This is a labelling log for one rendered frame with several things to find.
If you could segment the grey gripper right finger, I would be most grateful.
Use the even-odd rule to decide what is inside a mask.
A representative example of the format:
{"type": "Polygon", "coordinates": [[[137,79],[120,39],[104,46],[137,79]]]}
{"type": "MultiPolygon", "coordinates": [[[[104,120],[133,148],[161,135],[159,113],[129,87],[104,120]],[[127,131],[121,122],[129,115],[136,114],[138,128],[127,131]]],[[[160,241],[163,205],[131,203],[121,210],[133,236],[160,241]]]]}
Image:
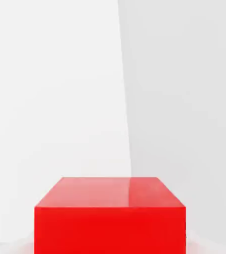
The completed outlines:
{"type": "Polygon", "coordinates": [[[186,254],[226,254],[226,229],[187,230],[186,254]]]}

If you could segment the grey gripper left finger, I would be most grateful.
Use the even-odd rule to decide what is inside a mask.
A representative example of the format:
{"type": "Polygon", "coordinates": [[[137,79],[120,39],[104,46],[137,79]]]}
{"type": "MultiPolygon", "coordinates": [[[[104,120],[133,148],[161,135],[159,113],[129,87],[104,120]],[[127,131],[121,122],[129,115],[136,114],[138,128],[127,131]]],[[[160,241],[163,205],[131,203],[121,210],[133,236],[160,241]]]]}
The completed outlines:
{"type": "Polygon", "coordinates": [[[0,254],[34,254],[34,232],[12,242],[1,242],[0,254]]]}

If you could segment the small red cube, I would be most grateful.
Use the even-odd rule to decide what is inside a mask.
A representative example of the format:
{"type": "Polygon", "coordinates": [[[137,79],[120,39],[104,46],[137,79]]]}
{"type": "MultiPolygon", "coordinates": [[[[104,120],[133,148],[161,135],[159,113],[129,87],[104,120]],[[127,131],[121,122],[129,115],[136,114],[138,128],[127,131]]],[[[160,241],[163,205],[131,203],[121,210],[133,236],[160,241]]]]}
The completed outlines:
{"type": "Polygon", "coordinates": [[[156,177],[64,177],[34,208],[34,254],[186,254],[186,207],[156,177]]]}

